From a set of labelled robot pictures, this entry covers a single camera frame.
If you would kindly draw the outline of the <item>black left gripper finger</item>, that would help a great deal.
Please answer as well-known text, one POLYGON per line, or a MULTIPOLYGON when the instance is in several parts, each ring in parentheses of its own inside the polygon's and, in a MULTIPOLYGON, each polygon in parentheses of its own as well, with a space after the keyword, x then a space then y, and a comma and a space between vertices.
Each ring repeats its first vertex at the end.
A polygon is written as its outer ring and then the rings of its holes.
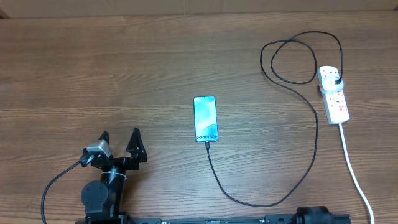
POLYGON ((103 131, 101 136, 98 139, 99 142, 106 143, 108 146, 110 145, 110 135, 107 131, 103 131))
POLYGON ((134 158, 137 163, 147 162, 147 153, 138 128, 134 128, 126 147, 126 152, 130 153, 131 157, 134 158))

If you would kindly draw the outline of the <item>blue Galaxy smartphone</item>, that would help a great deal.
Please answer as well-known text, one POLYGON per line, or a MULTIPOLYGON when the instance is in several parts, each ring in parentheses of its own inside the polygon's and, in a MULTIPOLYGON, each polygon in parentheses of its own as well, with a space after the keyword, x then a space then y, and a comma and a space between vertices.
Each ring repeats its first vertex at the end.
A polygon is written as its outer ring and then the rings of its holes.
POLYGON ((196 96, 193 99, 196 142, 215 142, 219 140, 216 98, 196 96))

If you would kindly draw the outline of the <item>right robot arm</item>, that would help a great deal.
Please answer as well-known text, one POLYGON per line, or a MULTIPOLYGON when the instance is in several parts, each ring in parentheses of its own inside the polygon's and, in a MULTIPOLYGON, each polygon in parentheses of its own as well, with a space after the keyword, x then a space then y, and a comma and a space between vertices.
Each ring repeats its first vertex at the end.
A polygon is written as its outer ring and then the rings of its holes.
POLYGON ((334 215, 324 207, 299 207, 291 224, 351 224, 349 215, 334 215))

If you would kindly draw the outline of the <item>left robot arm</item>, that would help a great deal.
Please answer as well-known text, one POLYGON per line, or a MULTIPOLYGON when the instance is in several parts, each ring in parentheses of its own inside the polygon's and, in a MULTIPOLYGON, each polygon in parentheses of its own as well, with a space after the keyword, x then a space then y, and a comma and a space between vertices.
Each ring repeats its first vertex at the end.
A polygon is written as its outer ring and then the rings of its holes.
POLYGON ((126 172, 138 170, 147 161, 147 153, 140 130, 134 128, 126 152, 128 157, 114 157, 109 145, 109 133, 104 131, 99 139, 83 149, 79 163, 101 170, 101 179, 86 184, 81 191, 85 206, 85 223, 133 223, 127 212, 121 211, 126 172))

